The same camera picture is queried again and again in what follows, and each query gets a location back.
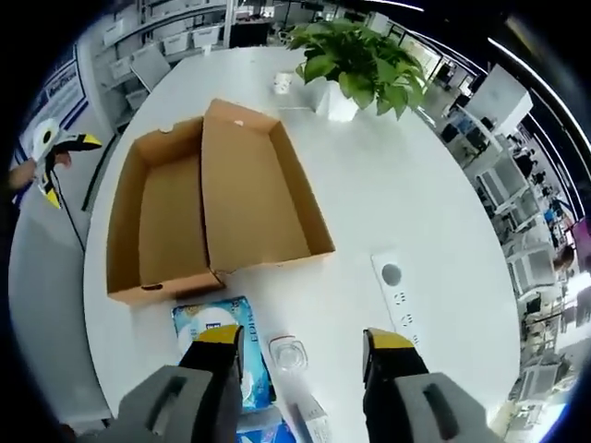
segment blue package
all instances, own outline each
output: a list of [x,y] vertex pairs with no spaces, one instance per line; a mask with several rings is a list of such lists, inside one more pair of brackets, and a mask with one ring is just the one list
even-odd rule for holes
[[235,443],[296,443],[296,438],[286,422],[260,431],[237,433]]
[[187,352],[191,342],[206,329],[236,324],[243,326],[242,407],[246,411],[254,411],[271,404],[269,373],[263,363],[254,316],[246,297],[203,305],[178,306],[173,309],[173,321],[183,354]]

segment green leaves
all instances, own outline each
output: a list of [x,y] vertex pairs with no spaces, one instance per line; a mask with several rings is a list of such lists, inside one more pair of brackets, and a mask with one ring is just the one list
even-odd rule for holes
[[393,108],[400,118],[423,97],[425,79],[416,58],[361,24],[314,23],[296,27],[290,36],[290,49],[306,49],[306,62],[296,73],[306,83],[318,77],[338,81],[343,95],[362,109],[377,99],[378,115]]
[[317,55],[308,59],[304,67],[304,81],[309,83],[314,78],[326,76],[336,67],[328,55]]

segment power outlet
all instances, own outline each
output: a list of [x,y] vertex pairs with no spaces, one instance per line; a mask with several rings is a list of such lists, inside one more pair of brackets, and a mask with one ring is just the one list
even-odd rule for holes
[[394,249],[383,251],[372,255],[371,263],[394,330],[418,347],[421,343],[416,327],[418,322],[412,307],[412,296],[405,287],[403,266],[398,254]]

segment open cardboard box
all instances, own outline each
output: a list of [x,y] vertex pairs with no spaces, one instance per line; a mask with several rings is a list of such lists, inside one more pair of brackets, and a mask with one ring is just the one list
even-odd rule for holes
[[282,123],[214,100],[134,141],[115,192],[107,291],[130,305],[223,286],[236,269],[334,251]]

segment round white table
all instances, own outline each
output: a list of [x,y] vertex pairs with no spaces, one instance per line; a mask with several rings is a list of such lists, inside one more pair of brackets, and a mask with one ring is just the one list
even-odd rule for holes
[[518,376],[519,324],[501,246],[474,189],[412,112],[397,122],[393,113],[378,118],[366,110],[335,124],[313,114],[313,86],[304,88],[298,78],[289,95],[274,95],[274,74],[302,60],[302,52],[283,48],[185,59],[121,137],[96,198],[84,264],[90,351],[109,407],[117,416],[127,392],[181,357],[175,302],[131,308],[107,297],[107,230],[124,159],[136,137],[203,114],[221,98],[282,119],[336,247],[299,267],[242,269],[226,291],[252,304],[265,357],[264,343],[276,333],[304,343],[304,379],[329,416],[334,441],[368,440],[363,329],[401,327],[389,316],[372,268],[371,255],[384,248],[400,258],[429,370],[451,377],[490,418]]

